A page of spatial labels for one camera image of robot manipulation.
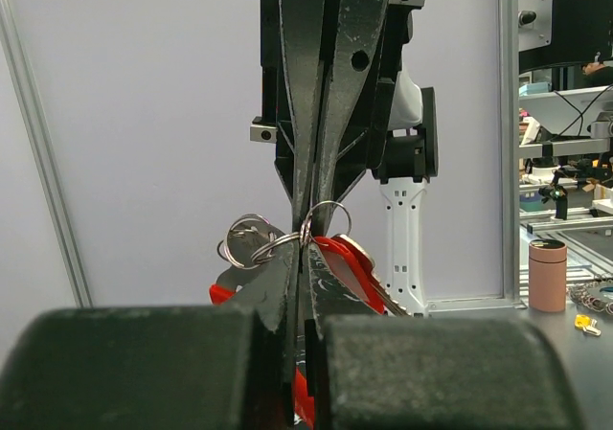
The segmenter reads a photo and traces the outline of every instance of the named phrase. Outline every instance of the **gray tabletop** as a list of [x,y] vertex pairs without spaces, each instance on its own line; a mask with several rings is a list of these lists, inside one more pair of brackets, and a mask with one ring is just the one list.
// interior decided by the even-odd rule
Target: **gray tabletop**
[[[601,337],[575,328],[575,316],[584,313],[598,320]],[[613,316],[569,304],[565,312],[535,309],[493,309],[455,312],[453,317],[515,317],[538,327],[552,343],[568,373],[590,430],[613,428]]]

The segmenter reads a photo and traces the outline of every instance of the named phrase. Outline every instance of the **wire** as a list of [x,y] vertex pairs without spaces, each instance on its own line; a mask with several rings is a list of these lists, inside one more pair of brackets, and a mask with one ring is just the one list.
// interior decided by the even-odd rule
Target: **wire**
[[[555,137],[553,137],[551,140],[549,141],[554,141],[556,138],[559,138],[560,136],[562,136],[564,133],[566,133],[574,124],[576,124],[579,119],[581,119],[581,128],[579,130],[579,135],[580,132],[583,130],[583,116],[585,116],[585,113],[590,109],[590,107],[592,107],[594,105],[594,103],[598,100],[598,98],[600,98],[605,92],[608,92],[609,90],[611,90],[611,88],[613,88],[613,84],[609,85],[608,87],[606,87],[605,89],[601,90],[601,92],[594,97],[594,99],[585,107],[585,109],[583,109],[582,112],[579,113],[578,117],[576,119],[574,119],[570,125],[568,125],[566,128],[564,128],[560,133],[558,133]],[[562,97],[566,102],[568,102],[569,104],[571,104],[568,100],[566,100],[566,98],[564,98],[562,95],[560,95],[558,92],[556,92],[556,94],[560,97]]]

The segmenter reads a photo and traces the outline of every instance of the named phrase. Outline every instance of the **red object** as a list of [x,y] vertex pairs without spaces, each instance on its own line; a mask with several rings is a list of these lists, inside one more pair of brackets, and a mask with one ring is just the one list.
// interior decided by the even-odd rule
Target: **red object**
[[[328,266],[336,278],[356,295],[362,297],[364,302],[373,310],[382,314],[385,310],[385,304],[373,289],[373,265],[368,258],[359,250],[353,249],[351,244],[342,240],[342,238],[318,237],[315,242],[320,246]],[[341,260],[333,259],[334,255],[340,257]],[[351,270],[354,280],[347,275],[347,269],[343,268],[345,265]],[[235,294],[234,291],[218,284],[213,284],[209,288],[211,302],[216,306],[225,303]],[[296,368],[294,380],[294,410],[308,427],[314,428],[315,399],[308,395],[307,380],[298,368]]]

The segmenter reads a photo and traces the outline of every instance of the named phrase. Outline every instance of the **key ring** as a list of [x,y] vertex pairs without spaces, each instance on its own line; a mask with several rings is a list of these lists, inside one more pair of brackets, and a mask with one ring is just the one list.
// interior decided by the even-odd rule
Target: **key ring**
[[251,262],[253,262],[255,265],[263,264],[264,260],[262,259],[264,258],[264,255],[267,254],[265,257],[268,259],[272,258],[272,250],[285,243],[289,243],[292,240],[297,239],[300,242],[301,247],[303,248],[307,246],[308,243],[313,240],[313,236],[310,233],[310,224],[313,218],[313,214],[318,208],[324,205],[335,205],[345,212],[348,221],[347,233],[345,235],[348,236],[352,231],[352,215],[349,213],[349,210],[347,210],[347,208],[339,202],[336,202],[334,200],[325,200],[323,202],[318,203],[317,205],[314,205],[306,213],[305,220],[300,226],[300,232],[292,232],[291,234],[286,234],[282,237],[272,240],[270,243],[266,243],[265,245],[261,246],[251,255]]
[[[240,234],[245,234],[247,231],[251,231],[254,233],[258,233],[258,228],[256,227],[256,230],[254,231],[253,228],[246,228],[246,229],[241,229],[239,231],[237,231],[237,227],[244,224],[245,222],[249,222],[249,221],[260,221],[263,222],[265,224],[270,225],[270,222],[268,221],[268,219],[266,219],[265,217],[261,216],[261,215],[257,215],[254,213],[249,213],[247,215],[243,215],[241,216],[239,219],[237,219],[232,226],[230,226],[230,229],[228,230],[226,237],[224,240],[221,241],[220,244],[217,245],[217,254],[224,259],[224,257],[222,257],[221,252],[220,252],[220,248],[223,245],[223,255],[225,256],[226,261],[230,262],[232,265],[234,265],[236,268],[238,269],[242,269],[242,270],[252,270],[255,269],[257,267],[259,267],[261,265],[261,263],[254,263],[253,265],[245,265],[242,262],[238,261],[234,256],[232,256],[232,252],[230,251],[230,246],[228,245],[228,241],[230,240],[230,237],[240,237]],[[277,236],[270,232],[268,234],[268,239],[270,241],[274,241],[277,238]],[[262,259],[264,259],[262,262],[265,262],[266,260],[272,258],[272,256],[268,256],[268,257],[261,257]]]

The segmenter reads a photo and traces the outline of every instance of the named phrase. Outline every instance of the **yellow key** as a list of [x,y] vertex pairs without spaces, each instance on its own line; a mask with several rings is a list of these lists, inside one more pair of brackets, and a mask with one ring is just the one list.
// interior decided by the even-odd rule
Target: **yellow key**
[[592,323],[592,320],[587,315],[577,315],[575,317],[575,328],[584,329],[585,327],[589,327]]

